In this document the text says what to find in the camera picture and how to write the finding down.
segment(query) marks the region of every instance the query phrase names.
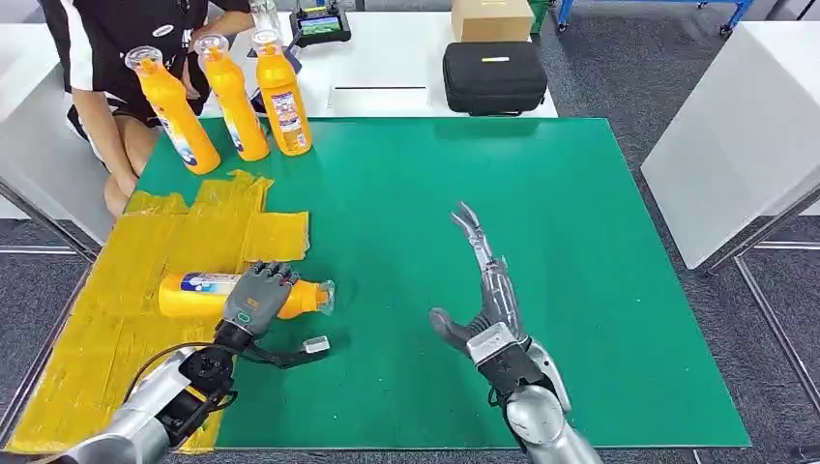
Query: cardboard box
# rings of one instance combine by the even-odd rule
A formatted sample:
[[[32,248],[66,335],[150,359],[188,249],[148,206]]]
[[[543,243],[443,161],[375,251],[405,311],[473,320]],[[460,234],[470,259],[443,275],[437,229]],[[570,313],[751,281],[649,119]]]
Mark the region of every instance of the cardboard box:
[[[526,41],[533,19],[527,0],[453,0],[457,42]]]

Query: floor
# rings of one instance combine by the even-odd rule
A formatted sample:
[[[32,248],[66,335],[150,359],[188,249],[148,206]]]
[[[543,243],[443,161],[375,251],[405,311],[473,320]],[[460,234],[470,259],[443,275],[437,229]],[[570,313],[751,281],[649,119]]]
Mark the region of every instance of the floor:
[[[435,0],[368,0],[369,10],[448,10]],[[287,2],[279,6],[286,10]],[[561,36],[548,18],[541,33],[542,59],[558,113],[609,120],[635,182],[666,245],[720,372],[741,413],[751,449],[699,452],[700,462],[762,464],[788,462],[797,444],[820,443],[820,418],[770,333],[755,300],[734,266],[717,276],[685,269],[640,175],[640,162],[723,44],[718,27],[731,7],[692,4],[576,2],[571,27]],[[32,20],[38,20],[35,14]],[[781,240],[820,241],[820,220],[801,217],[778,233]],[[43,245],[54,239],[25,221],[0,221],[0,245]],[[820,301],[820,260],[810,251],[755,250],[746,261],[789,332],[814,379],[820,379],[820,350],[814,312]],[[84,270],[73,257],[0,255],[0,329],[8,374],[0,378],[4,408],[42,345],[64,300]],[[607,450],[607,463],[695,463],[689,450]],[[3,461],[12,461],[4,456]],[[447,452],[251,452],[178,456],[173,463],[523,463],[513,451]]]

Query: blue cart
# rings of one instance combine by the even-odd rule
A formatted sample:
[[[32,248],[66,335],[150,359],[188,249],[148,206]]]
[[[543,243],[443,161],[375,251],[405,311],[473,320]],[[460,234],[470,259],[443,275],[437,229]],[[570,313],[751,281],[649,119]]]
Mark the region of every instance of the blue cart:
[[[675,3],[696,3],[697,8],[701,9],[708,3],[734,3],[737,8],[735,9],[735,13],[729,20],[720,26],[720,34],[723,37],[728,37],[732,30],[738,25],[738,22],[741,20],[741,17],[748,11],[748,7],[751,6],[752,0],[710,0],[709,2],[703,2],[700,0],[653,0],[653,1],[660,1],[660,2],[675,2]],[[548,0],[550,4],[555,4],[556,0]],[[570,9],[572,8],[572,0],[562,0],[561,1],[561,9],[558,11],[558,32],[564,32],[570,26],[568,23],[568,19],[570,17]]]

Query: robotic arm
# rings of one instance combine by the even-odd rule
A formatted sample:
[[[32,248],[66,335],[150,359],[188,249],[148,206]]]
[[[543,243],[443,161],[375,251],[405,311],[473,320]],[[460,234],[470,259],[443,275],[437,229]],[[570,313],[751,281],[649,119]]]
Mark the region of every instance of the robotic arm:
[[[102,433],[46,462],[158,463],[185,443],[211,413],[236,400],[238,393],[231,390],[234,356],[279,368],[325,358],[330,350],[325,336],[306,340],[296,353],[270,353],[254,343],[268,331],[298,279],[287,264],[252,265],[228,296],[213,343],[183,343],[157,353],[137,372],[123,405]],[[168,353],[168,359],[136,382]]]
[[[601,464],[595,450],[565,418],[570,398],[555,361],[524,332],[504,258],[493,257],[476,214],[461,202],[452,213],[481,272],[483,304],[466,326],[433,308],[436,333],[467,355],[489,381],[504,420],[534,464]]]

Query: black and white shirt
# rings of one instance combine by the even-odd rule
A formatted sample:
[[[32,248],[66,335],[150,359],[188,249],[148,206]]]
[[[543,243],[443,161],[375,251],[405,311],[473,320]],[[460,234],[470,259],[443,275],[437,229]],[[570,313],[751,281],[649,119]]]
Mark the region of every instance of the black and white shirt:
[[[227,11],[250,11],[248,0],[211,0]],[[150,45],[162,52],[170,72],[180,77],[191,32],[205,24],[208,0],[42,0],[45,22],[57,45],[66,91],[106,92],[109,102],[121,102],[145,120],[154,116],[139,88],[136,74],[126,67],[125,54]],[[192,101],[198,113],[208,98],[205,76],[196,60],[189,61],[191,83],[202,96]]]

